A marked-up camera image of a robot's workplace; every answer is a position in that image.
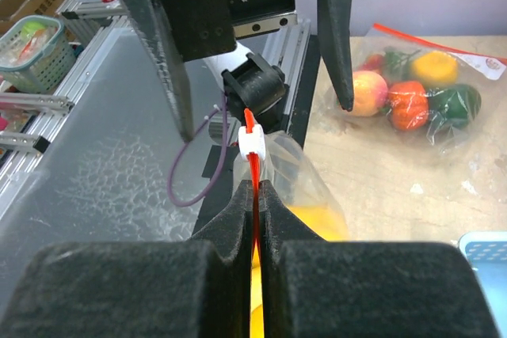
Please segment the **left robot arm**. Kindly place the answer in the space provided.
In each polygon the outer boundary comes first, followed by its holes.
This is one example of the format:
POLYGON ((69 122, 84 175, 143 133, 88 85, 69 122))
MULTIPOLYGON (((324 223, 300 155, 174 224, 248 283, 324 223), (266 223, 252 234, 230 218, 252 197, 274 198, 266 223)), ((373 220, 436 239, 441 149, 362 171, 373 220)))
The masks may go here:
POLYGON ((194 136, 191 82, 196 59, 231 61, 218 72, 227 108, 241 119, 249 109, 264 129, 275 127, 288 93, 282 70, 259 54, 240 52, 239 40, 297 21, 295 0, 121 0, 155 65, 183 140, 194 136))

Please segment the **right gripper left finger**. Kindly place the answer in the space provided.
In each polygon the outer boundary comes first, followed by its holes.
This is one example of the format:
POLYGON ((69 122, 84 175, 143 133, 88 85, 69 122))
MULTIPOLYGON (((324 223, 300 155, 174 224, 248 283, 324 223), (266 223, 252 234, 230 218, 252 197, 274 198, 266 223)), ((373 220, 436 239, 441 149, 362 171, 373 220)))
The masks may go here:
POLYGON ((1 321, 4 337, 247 337, 253 185, 187 241, 41 249, 1 321))

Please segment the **red yellow peach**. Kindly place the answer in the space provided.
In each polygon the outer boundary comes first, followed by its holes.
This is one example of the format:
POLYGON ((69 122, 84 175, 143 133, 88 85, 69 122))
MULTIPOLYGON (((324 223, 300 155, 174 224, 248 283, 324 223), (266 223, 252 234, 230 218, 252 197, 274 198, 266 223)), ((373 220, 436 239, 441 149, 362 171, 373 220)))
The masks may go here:
POLYGON ((387 83, 384 78, 371 70, 353 72, 352 116, 370 117, 376 115, 387 101, 387 83))

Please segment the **clear zip bag orange zipper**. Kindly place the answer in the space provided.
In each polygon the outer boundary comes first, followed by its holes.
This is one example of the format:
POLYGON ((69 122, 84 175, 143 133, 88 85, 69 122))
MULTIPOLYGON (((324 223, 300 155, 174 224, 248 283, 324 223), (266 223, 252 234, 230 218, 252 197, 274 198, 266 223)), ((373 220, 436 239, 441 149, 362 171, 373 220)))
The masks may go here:
POLYGON ((506 60, 374 24, 353 53, 353 109, 333 89, 320 105, 329 127, 446 153, 477 137, 505 97, 506 60))

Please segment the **small orange pumpkin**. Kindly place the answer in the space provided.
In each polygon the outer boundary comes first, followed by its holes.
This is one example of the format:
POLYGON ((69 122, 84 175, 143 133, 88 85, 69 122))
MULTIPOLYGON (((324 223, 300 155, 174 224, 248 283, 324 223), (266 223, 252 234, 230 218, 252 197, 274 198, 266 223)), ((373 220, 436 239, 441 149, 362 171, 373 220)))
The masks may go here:
POLYGON ((429 102, 418 81, 395 83, 388 91, 392 125, 400 131, 423 127, 429 118, 429 102))

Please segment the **yellow bell pepper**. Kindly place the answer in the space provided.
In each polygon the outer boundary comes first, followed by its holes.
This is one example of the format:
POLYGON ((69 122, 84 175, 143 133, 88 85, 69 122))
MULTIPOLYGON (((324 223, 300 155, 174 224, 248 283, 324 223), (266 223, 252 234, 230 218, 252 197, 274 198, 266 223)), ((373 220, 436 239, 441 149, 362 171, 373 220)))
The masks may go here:
POLYGON ((449 87, 459 77, 459 64, 446 52, 431 51, 411 62, 410 75, 430 89, 449 87))

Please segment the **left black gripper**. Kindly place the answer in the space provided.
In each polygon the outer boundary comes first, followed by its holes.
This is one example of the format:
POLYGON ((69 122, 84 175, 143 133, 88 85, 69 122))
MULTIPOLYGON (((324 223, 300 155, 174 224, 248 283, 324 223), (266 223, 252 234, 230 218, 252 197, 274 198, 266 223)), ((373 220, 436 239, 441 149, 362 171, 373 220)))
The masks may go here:
MULTIPOLYGON (((295 0, 121 0, 162 83, 184 142, 194 136, 190 80, 185 62, 229 53, 242 39, 261 32, 262 21, 296 13, 295 0)), ((353 109, 350 51, 352 0, 318 0, 318 40, 334 92, 345 111, 353 109)))

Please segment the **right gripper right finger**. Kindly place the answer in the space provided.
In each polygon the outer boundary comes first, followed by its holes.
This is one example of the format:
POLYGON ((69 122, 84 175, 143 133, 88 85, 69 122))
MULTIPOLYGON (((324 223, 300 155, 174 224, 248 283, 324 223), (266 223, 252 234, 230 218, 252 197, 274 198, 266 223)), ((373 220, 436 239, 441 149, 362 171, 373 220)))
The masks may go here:
POLYGON ((258 191, 267 337, 496 337, 471 266, 438 242, 323 240, 258 191))

